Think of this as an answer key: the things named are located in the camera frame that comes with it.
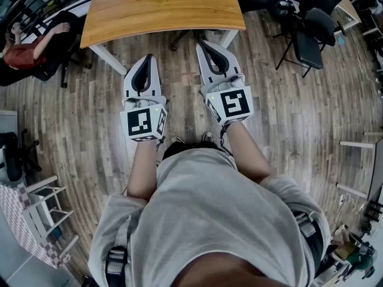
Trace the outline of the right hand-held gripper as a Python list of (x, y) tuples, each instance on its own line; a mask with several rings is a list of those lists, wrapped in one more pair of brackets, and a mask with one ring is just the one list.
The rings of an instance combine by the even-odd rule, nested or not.
[(245, 83), (245, 75), (240, 74), (241, 68), (235, 55), (205, 40), (197, 43), (196, 51), (205, 85), (200, 92), (217, 123), (226, 126), (252, 116), (254, 108), (251, 88)]

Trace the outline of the person's black trousers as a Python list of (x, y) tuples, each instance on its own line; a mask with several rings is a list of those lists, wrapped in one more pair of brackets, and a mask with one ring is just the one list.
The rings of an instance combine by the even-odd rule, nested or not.
[(214, 142), (208, 142), (208, 141), (202, 141), (199, 143), (183, 143), (180, 141), (176, 141), (171, 143), (170, 147), (166, 149), (164, 152), (162, 160), (165, 160), (166, 158), (169, 158), (173, 155), (176, 155), (178, 153), (181, 153), (183, 151), (187, 151), (190, 149), (198, 149), (198, 148), (211, 148), (216, 149), (219, 151), (223, 151), (221, 148), (219, 148)]

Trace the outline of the black swivel chair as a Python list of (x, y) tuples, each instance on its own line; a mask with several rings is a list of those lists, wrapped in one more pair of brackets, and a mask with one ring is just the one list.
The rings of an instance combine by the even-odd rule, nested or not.
[(21, 132), (21, 146), (14, 132), (0, 133), (0, 151), (3, 150), (3, 160), (0, 160), (0, 169), (5, 168), (7, 178), (11, 182), (22, 178), (23, 172), (30, 175), (33, 171), (41, 172), (42, 168), (30, 158), (30, 152), (39, 145), (35, 140), (32, 145), (26, 146), (25, 135), (28, 130)]

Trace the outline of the person's left forearm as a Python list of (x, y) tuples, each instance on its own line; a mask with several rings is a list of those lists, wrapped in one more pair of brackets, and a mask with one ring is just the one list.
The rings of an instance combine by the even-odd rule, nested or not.
[(156, 141), (137, 144), (126, 194), (149, 201), (157, 188)]

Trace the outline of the white stool frame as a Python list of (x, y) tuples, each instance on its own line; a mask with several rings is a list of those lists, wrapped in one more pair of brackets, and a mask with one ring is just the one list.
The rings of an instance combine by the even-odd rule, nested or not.
[(22, 207), (19, 243), (32, 256), (53, 268), (70, 260), (69, 251), (79, 239), (75, 234), (63, 246), (55, 245), (51, 239), (53, 232), (73, 214), (72, 210), (61, 207), (58, 195), (66, 188), (56, 186), (56, 181), (58, 177), (54, 175), (30, 186), (22, 182), (18, 188)]

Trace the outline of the checkered foam mat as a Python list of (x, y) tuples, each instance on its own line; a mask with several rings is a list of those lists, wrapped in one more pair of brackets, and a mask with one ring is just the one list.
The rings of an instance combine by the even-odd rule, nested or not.
[(48, 239), (34, 237), (33, 232), (37, 229), (31, 216), (22, 215), (30, 205), (31, 201), (23, 184), (12, 188), (0, 182), (0, 209), (18, 244), (32, 256), (57, 269), (71, 259), (71, 254), (61, 254)]

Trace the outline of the person's chin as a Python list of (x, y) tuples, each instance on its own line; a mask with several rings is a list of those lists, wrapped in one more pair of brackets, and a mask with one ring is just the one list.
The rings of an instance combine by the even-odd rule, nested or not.
[(177, 275), (172, 287), (267, 287), (274, 285), (246, 260), (227, 253), (195, 258)]

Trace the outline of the person's right forearm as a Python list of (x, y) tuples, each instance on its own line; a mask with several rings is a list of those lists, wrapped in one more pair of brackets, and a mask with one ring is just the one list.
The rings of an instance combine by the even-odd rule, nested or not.
[(269, 162), (241, 122), (231, 124), (226, 136), (241, 174), (259, 185), (272, 174)]

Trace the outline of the white table leg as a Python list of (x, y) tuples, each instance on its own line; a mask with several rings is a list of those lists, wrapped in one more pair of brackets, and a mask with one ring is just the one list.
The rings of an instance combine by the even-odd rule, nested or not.
[(233, 41), (237, 33), (238, 33), (238, 30), (226, 30), (220, 41), (220, 45), (224, 48), (227, 48), (230, 45), (230, 43)]
[(102, 44), (91, 45), (89, 48), (120, 75), (127, 74), (127, 69)]

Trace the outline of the person's grey t-shirt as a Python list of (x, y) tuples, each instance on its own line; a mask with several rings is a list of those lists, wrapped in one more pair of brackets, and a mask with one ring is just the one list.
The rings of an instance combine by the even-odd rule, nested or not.
[(183, 268), (210, 253), (237, 256), (268, 277), (308, 287), (315, 276), (311, 249), (295, 213), (316, 226), (323, 256), (330, 230), (323, 211), (283, 175), (257, 184), (216, 149), (190, 149), (161, 162), (151, 199), (109, 196), (93, 237), (89, 270), (108, 287), (110, 249), (127, 249), (126, 287), (170, 287)]

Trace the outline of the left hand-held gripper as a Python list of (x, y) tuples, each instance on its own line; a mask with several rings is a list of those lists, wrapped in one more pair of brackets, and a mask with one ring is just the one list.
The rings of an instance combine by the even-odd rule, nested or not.
[(125, 138), (137, 143), (162, 140), (167, 99), (161, 96), (157, 60), (152, 54), (139, 59), (127, 72), (124, 95), (120, 118)]

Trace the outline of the black folding chair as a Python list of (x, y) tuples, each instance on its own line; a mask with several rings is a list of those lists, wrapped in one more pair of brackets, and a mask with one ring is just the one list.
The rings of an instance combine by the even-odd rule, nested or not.
[(335, 45), (335, 32), (343, 31), (336, 26), (330, 15), (320, 8), (311, 8), (302, 17), (294, 16), (290, 27), (282, 28), (274, 38), (288, 39), (288, 45), (275, 69), (283, 61), (299, 65), (309, 72), (311, 69), (322, 69), (321, 52), (326, 46)]

